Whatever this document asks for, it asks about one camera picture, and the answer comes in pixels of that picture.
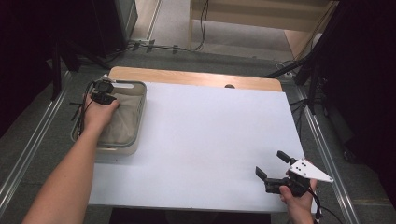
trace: white table surface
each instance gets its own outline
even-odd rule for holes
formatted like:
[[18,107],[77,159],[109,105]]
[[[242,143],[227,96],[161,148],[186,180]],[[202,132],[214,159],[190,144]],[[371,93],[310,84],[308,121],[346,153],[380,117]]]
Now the white table surface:
[[304,156],[284,92],[147,82],[135,154],[97,155],[89,204],[273,213],[259,166],[283,178],[276,156]]

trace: human arm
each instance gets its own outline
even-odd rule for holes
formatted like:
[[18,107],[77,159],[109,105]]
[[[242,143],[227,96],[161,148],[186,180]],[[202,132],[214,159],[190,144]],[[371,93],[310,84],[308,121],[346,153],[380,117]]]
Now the human arm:
[[[318,181],[311,179],[311,188],[315,190]],[[311,215],[313,196],[306,192],[302,197],[294,197],[287,186],[281,186],[280,200],[288,207],[288,213],[293,224],[311,224],[314,220]]]
[[23,223],[82,223],[91,194],[97,141],[119,103],[89,105],[84,132],[52,171]]

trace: metal frame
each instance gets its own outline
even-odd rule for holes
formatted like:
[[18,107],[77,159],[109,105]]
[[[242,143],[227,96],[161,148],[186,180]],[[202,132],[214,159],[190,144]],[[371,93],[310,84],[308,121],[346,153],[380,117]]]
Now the metal frame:
[[41,141],[44,138],[50,124],[52,123],[59,107],[64,100],[64,97],[67,93],[67,89],[69,83],[71,82],[72,77],[70,72],[66,72],[63,78],[64,88],[61,90],[58,97],[49,103],[44,116],[38,123],[35,128],[32,137],[24,148],[22,154],[18,158],[18,161],[15,163],[11,173],[8,175],[6,181],[0,188],[0,217],[6,211],[6,208],[9,202],[12,199],[18,185],[21,183],[23,175],[25,174],[27,168],[29,167],[30,162],[33,160],[35,153],[38,150],[38,147],[41,144]]
[[[298,86],[297,93],[300,99],[307,98],[304,91],[304,86]],[[338,173],[334,160],[332,159],[332,153],[320,129],[317,116],[312,115],[308,108],[306,108],[304,112],[306,119],[308,120],[309,127],[311,128],[312,134],[315,137],[315,141],[317,142],[318,151],[320,157],[323,160],[324,166],[326,167],[326,171],[334,179],[334,182],[332,183],[332,188],[334,189],[335,196],[337,197],[337,201],[340,204],[340,208],[343,212],[346,223],[359,224],[359,218],[355,212],[352,201],[349,198],[349,194],[347,193],[347,189],[343,183],[343,180]]]
[[163,2],[163,0],[158,0],[157,6],[155,7],[154,14],[152,15],[152,18],[151,18],[150,26],[148,28],[147,40],[151,39],[152,31],[154,30],[155,21],[157,20],[158,12],[160,11],[160,6],[161,6],[162,2]]

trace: black cable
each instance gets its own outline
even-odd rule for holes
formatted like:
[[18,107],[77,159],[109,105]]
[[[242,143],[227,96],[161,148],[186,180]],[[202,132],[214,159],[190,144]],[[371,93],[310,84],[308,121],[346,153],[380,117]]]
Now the black cable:
[[[277,64],[275,65],[276,71],[279,70],[279,67],[278,67],[279,65],[282,65],[283,68],[284,68],[284,67],[286,67],[285,63],[294,63],[294,62],[295,62],[295,60],[287,60],[287,61],[285,61],[285,62],[283,62],[283,63],[277,63]],[[297,72],[296,72],[294,69],[291,69],[291,71],[292,71],[294,74],[297,74]]]
[[73,117],[71,118],[71,121],[73,121],[73,120],[77,117],[78,112],[79,112],[79,110],[81,109],[82,103],[73,103],[73,102],[70,102],[69,104],[70,104],[70,105],[78,105],[78,108],[77,108],[75,114],[74,114]]
[[309,187],[309,189],[307,189],[306,191],[308,191],[310,194],[312,194],[312,197],[314,197],[315,203],[317,204],[317,212],[315,213],[315,219],[320,219],[321,217],[323,217],[320,211],[321,208],[320,199],[318,195],[311,189],[311,187]]
[[297,102],[294,102],[294,103],[290,104],[290,107],[299,104],[297,107],[295,107],[294,109],[291,110],[291,114],[294,115],[295,112],[300,111],[297,119],[294,121],[295,125],[296,125],[296,129],[297,129],[297,134],[298,134],[300,140],[301,140],[301,133],[302,133],[301,130],[302,130],[302,127],[303,127],[302,116],[303,116],[303,113],[304,113],[305,108],[307,106],[307,103],[308,103],[308,101],[306,99],[303,99],[303,100],[300,100],[300,101],[297,101]]
[[[147,44],[142,44],[142,43],[138,42],[139,46],[144,47],[144,48],[184,50],[184,51],[197,51],[197,50],[201,49],[202,46],[205,43],[205,28],[206,28],[206,18],[207,18],[208,9],[209,9],[209,0],[206,0],[206,2],[204,4],[204,8],[203,8],[202,13],[201,13],[201,19],[200,19],[202,40],[201,40],[201,43],[200,43],[200,45],[198,47],[196,47],[194,49],[184,49],[184,48],[175,47],[175,46],[147,45]],[[127,48],[126,50],[129,50],[129,49],[134,49],[134,45],[132,45],[131,47]]]
[[341,220],[340,217],[338,217],[334,212],[332,212],[329,208],[321,206],[324,210],[328,211],[330,214],[332,214],[341,224],[344,224],[343,221]]
[[318,28],[320,27],[320,25],[323,23],[324,18],[325,18],[326,15],[330,12],[330,10],[332,9],[332,7],[333,7],[334,4],[335,4],[335,2],[332,2],[332,4],[330,5],[330,7],[327,9],[326,13],[320,18],[320,20],[319,20],[319,22],[318,22],[318,24],[317,24],[317,27],[315,28],[315,30],[314,30],[314,32],[313,32],[311,38],[309,38],[308,42],[306,43],[306,45],[304,46],[304,48],[302,49],[302,51],[301,51],[299,54],[297,54],[297,56],[294,57],[294,61],[295,61],[297,58],[299,58],[299,57],[304,53],[304,50],[306,49],[306,47],[308,47],[308,44],[309,44],[309,43],[311,44],[311,50],[312,50],[312,43],[313,43],[314,38],[315,38],[315,36],[316,36],[316,31],[318,30]]
[[88,106],[92,102],[90,102],[87,106],[85,106],[85,104],[87,102],[87,96],[90,93],[91,86],[94,86],[94,84],[95,84],[95,82],[91,81],[88,84],[88,86],[87,86],[87,88],[85,89],[85,92],[84,92],[84,97],[83,97],[82,104],[81,104],[81,112],[80,112],[80,116],[78,118],[78,134],[77,134],[78,137],[81,136],[82,132],[84,131],[85,111],[87,110]]
[[120,57],[120,55],[123,53],[124,51],[118,51],[115,53],[116,56],[112,57],[111,59],[105,61],[105,63],[111,63],[113,62],[116,58]]

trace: human hand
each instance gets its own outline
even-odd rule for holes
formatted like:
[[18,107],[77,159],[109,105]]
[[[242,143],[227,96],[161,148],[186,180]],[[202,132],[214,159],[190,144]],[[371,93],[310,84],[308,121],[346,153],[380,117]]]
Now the human hand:
[[120,101],[114,100],[110,105],[100,105],[87,96],[84,116],[84,132],[101,133],[110,123],[114,111],[119,107]]
[[[317,183],[318,181],[316,179],[311,179],[310,185],[313,191],[315,191]],[[281,186],[279,190],[280,200],[287,205],[292,223],[313,223],[311,215],[313,196],[311,193],[306,192],[302,197],[298,198],[291,194],[291,190],[287,186]]]

